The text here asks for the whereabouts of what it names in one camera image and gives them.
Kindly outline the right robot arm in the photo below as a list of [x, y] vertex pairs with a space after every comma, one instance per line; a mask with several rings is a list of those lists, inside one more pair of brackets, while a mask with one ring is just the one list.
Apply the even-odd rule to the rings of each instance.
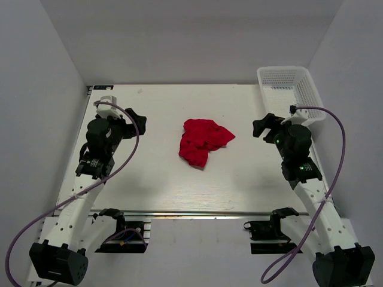
[[274, 144], [282, 158], [285, 180], [298, 196], [311, 218], [305, 224], [292, 207], [272, 211], [267, 227], [255, 226], [256, 237], [273, 234], [288, 237], [312, 264], [319, 286], [362, 286], [367, 283], [375, 254], [369, 246], [361, 246], [342, 222], [318, 166], [309, 156], [311, 131], [302, 124], [268, 113], [253, 121], [253, 136]]

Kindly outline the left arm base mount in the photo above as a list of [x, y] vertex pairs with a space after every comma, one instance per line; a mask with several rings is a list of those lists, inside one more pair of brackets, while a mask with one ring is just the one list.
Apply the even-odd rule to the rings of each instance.
[[92, 222], [101, 214], [112, 216], [115, 220], [113, 238], [101, 244], [96, 253], [104, 254], [144, 254], [150, 238], [150, 223], [138, 220], [127, 220], [124, 213], [115, 209], [104, 209], [92, 215]]

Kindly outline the red t shirt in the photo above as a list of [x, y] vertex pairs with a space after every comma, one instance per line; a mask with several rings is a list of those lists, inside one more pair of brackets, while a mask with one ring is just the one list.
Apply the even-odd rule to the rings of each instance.
[[213, 120], [188, 119], [183, 125], [178, 155], [190, 166], [204, 169], [209, 153], [225, 147], [236, 137]]

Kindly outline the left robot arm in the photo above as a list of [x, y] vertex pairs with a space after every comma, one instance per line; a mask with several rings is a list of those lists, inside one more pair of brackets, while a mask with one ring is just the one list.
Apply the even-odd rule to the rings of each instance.
[[29, 257], [42, 279], [79, 285], [88, 268], [89, 256], [109, 238], [126, 233], [123, 212], [104, 209], [86, 227], [93, 204], [113, 175], [113, 155], [122, 140], [144, 135], [147, 118], [127, 108], [127, 123], [115, 107], [97, 109], [95, 119], [87, 125], [86, 143], [81, 147], [72, 196], [60, 206], [56, 224], [41, 243], [33, 243]]

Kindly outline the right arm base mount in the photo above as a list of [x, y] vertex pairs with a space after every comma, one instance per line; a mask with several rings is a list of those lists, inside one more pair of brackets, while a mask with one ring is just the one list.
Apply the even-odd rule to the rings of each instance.
[[247, 221], [244, 230], [250, 232], [252, 255], [286, 254], [296, 245], [281, 231], [281, 220], [288, 216], [299, 216], [292, 207], [273, 210], [268, 220]]

